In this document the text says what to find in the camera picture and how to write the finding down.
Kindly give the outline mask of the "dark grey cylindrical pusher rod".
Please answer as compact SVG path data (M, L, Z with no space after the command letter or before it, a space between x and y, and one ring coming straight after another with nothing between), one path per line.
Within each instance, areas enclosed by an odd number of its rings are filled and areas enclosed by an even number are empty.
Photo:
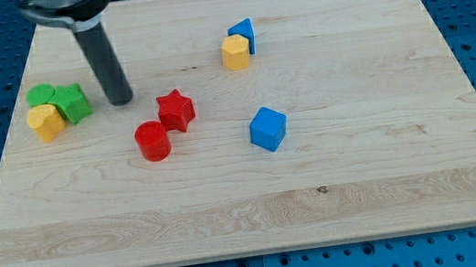
M111 105L121 106L133 98L133 91L101 22L74 32L80 49Z

